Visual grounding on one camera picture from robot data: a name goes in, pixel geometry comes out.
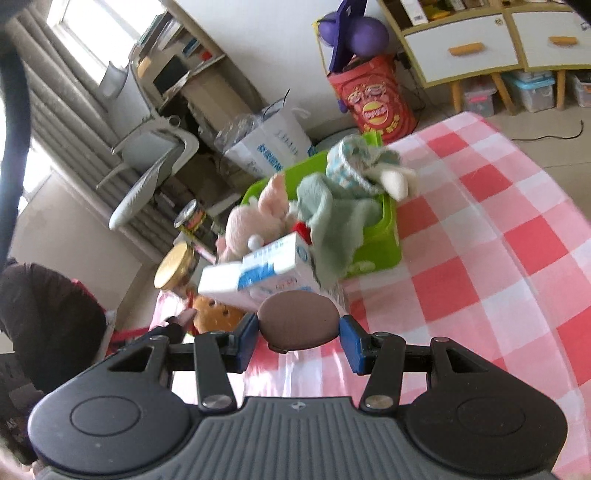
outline white wall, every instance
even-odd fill
[[[317,19],[337,10],[340,0],[176,1],[266,101],[291,89],[290,99],[312,113],[302,122],[305,129],[345,118],[324,75],[312,28]],[[365,14],[387,25],[375,0],[368,0]]]
[[[20,214],[11,255],[77,278],[106,309],[117,309],[141,267],[118,233],[52,173]]]

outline wooden cabinet leg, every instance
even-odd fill
[[[501,96],[501,100],[505,104],[505,108],[509,112],[510,115],[515,115],[517,113],[517,108],[515,108],[515,104],[513,100],[511,100],[511,95],[505,86],[505,82],[501,78],[500,73],[491,73],[492,80],[495,82],[496,89],[499,90],[499,95]]]
[[[461,113],[462,108],[462,83],[459,80],[452,82],[453,107],[456,113]]]
[[[556,108],[564,110],[564,96],[566,93],[566,70],[559,70],[556,78]]]

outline white cabinet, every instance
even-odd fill
[[[577,14],[522,12],[512,17],[528,67],[588,67],[591,64],[591,30]]]
[[[440,25],[405,39],[427,84],[481,70],[518,68],[519,64],[509,29],[500,14]],[[450,52],[475,44],[479,51],[471,54]]]

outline green plastic box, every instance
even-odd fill
[[[368,145],[382,145],[382,138],[376,132],[365,133],[363,137]],[[297,200],[296,189],[305,176],[317,171],[326,171],[327,155],[328,151],[319,152],[283,171],[290,200]],[[251,185],[242,199],[242,204],[247,204],[250,197],[259,198],[267,182],[268,179],[263,179]],[[402,258],[396,225],[396,202],[385,194],[378,195],[376,200],[382,203],[384,215],[378,223],[363,230],[363,245],[355,252],[347,278],[392,268]]]

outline white paper bag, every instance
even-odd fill
[[[310,115],[300,108],[283,107],[224,155],[259,179],[307,159],[316,149],[294,113],[302,118]]]

